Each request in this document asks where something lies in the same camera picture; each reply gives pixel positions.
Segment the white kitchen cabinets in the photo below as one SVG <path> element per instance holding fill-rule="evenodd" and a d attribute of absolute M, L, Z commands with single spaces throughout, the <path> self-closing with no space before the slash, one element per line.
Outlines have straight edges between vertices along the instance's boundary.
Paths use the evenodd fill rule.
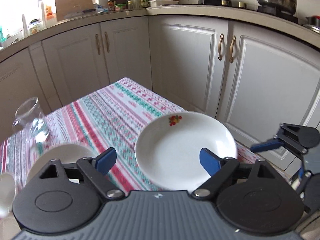
<path fill-rule="evenodd" d="M 222 122 L 245 146 L 282 122 L 319 126 L 319 52 L 251 24 L 182 15 L 139 16 L 62 31 L 1 52 L 1 137 L 36 96 L 46 113 L 128 77 Z"/>

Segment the striped patterned tablecloth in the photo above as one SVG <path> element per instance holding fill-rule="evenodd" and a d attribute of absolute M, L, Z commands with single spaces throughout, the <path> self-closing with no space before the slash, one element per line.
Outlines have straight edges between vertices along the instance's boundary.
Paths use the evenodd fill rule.
<path fill-rule="evenodd" d="M 134 146 L 140 131 L 153 119 L 184 109 L 125 77 L 49 114 L 50 138 L 33 144 L 25 132 L 1 141 L 1 172 L 12 173 L 20 189 L 35 161 L 53 146 L 77 142 L 97 153 L 117 150 L 108 178 L 124 192 L 157 190 L 140 171 Z"/>

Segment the clear glass mug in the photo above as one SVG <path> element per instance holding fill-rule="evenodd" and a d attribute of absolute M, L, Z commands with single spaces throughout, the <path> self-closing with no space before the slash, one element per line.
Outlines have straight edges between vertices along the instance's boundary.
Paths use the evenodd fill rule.
<path fill-rule="evenodd" d="M 25 129 L 28 138 L 36 143 L 43 143 L 48 139 L 49 127 L 38 97 L 27 99 L 16 110 L 12 130 L 16 133 L 21 129 Z"/>

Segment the dark soy sauce bottle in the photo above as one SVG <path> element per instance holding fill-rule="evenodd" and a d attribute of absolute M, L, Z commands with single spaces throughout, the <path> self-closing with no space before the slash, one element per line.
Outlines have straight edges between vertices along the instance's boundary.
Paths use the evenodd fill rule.
<path fill-rule="evenodd" d="M 116 10 L 116 0 L 108 0 L 107 5 L 108 5 L 109 11 Z"/>

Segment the white plate fruit print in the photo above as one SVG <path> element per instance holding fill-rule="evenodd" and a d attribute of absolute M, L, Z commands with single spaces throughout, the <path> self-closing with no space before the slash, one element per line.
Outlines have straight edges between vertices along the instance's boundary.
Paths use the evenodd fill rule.
<path fill-rule="evenodd" d="M 62 164 L 75 163 L 83 157 L 96 157 L 99 153 L 89 146 L 75 143 L 64 143 L 46 150 L 32 165 L 26 179 L 26 184 L 52 159 L 60 159 Z"/>
<path fill-rule="evenodd" d="M 210 178 L 200 163 L 207 148 L 220 158 L 237 157 L 230 131 L 202 113 L 171 113 L 150 122 L 135 145 L 137 164 L 152 183 L 165 190 L 194 191 Z"/>

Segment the white bowl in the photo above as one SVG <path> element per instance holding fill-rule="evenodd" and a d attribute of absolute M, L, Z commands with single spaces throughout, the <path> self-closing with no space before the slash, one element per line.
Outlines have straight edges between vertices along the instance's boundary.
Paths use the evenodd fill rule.
<path fill-rule="evenodd" d="M 3 173 L 0 177 L 0 215 L 6 217 L 12 210 L 12 204 L 16 197 L 17 185 L 12 174 Z"/>

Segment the cardboard box on counter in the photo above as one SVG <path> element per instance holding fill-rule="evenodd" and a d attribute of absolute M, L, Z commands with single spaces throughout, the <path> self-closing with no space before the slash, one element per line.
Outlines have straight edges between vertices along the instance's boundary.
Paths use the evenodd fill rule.
<path fill-rule="evenodd" d="M 92 0 L 55 0 L 55 7 L 58 22 L 95 11 Z"/>

